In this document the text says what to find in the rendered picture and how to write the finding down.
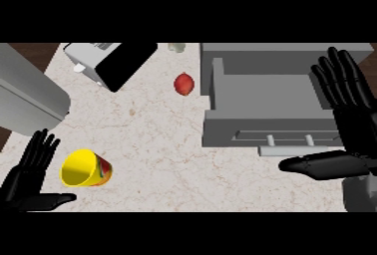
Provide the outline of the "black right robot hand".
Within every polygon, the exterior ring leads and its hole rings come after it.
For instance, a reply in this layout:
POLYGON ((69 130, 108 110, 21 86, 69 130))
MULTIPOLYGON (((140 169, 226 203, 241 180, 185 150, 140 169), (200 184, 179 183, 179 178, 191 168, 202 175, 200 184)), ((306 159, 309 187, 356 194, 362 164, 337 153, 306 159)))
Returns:
POLYGON ((278 168, 330 180, 377 175, 377 99, 365 76, 346 50, 330 47, 310 67, 333 109, 343 150, 285 159, 278 168))

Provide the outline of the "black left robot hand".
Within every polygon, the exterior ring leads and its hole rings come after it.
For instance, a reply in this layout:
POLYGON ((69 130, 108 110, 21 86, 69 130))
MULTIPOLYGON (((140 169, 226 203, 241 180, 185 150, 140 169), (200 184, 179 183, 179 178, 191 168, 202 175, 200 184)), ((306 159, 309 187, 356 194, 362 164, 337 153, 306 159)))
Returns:
POLYGON ((52 211, 75 201, 74 193, 43 193, 46 171, 61 140, 37 130, 0 186, 0 212, 52 211))

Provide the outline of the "yellow cup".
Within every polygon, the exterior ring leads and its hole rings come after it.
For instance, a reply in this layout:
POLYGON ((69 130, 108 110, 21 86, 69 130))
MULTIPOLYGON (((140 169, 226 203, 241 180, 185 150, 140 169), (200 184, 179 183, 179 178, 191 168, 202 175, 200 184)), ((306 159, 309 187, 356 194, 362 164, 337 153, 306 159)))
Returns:
POLYGON ((100 186, 112 177, 112 165, 89 149, 77 149, 66 157, 59 170, 66 186, 100 186))

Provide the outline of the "grey open drawer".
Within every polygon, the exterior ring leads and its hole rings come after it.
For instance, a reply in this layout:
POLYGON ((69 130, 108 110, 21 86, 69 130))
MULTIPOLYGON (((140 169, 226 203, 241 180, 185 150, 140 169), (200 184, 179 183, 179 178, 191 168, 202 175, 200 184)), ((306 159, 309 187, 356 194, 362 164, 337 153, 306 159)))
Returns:
POLYGON ((319 103, 306 75, 229 75, 220 58, 211 60, 210 109, 204 112, 205 147, 338 146, 331 109, 319 103))

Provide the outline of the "grey drawer cabinet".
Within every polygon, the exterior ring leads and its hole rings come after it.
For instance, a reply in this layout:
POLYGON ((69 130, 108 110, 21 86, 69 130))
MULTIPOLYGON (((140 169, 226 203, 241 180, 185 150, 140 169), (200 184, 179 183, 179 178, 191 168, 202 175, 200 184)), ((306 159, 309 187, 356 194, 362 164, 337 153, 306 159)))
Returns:
POLYGON ((358 63, 374 52, 370 43, 200 43, 200 93, 208 95, 214 58, 228 75, 304 75, 330 47, 346 50, 358 63))

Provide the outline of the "large grey rounded appliance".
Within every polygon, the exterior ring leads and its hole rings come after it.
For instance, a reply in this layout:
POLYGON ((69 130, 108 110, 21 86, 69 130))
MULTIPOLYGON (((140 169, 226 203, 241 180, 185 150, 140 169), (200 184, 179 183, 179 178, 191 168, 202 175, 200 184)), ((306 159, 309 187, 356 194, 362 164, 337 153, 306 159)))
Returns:
POLYGON ((0 43, 0 127, 31 136, 69 111, 68 93, 7 43, 0 43))

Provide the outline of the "red oval fruit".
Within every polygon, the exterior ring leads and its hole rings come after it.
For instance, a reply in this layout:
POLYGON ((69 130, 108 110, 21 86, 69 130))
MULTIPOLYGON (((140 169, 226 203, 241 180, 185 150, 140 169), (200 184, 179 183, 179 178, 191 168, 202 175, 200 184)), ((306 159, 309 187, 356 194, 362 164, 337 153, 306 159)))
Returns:
POLYGON ((194 79, 186 73, 179 74, 174 80, 174 89, 182 96, 189 95, 194 89, 194 79))

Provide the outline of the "white toaster oven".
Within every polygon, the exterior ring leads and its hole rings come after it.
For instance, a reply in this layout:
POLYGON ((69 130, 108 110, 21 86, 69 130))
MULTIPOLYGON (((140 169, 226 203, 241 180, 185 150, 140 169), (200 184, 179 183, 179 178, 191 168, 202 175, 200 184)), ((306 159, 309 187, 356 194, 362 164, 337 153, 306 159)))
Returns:
POLYGON ((157 49, 157 43, 69 43, 63 52, 74 72, 115 93, 157 49))

